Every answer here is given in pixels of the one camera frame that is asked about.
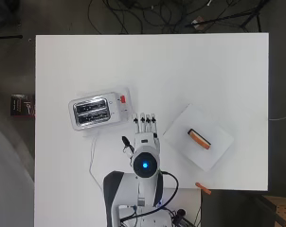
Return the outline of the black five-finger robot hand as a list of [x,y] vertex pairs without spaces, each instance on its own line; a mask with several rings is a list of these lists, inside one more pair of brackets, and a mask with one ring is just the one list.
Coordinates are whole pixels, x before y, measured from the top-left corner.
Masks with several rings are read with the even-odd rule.
[[160,154],[160,142],[157,135],[155,114],[133,114],[134,122],[134,156],[143,152],[154,157]]

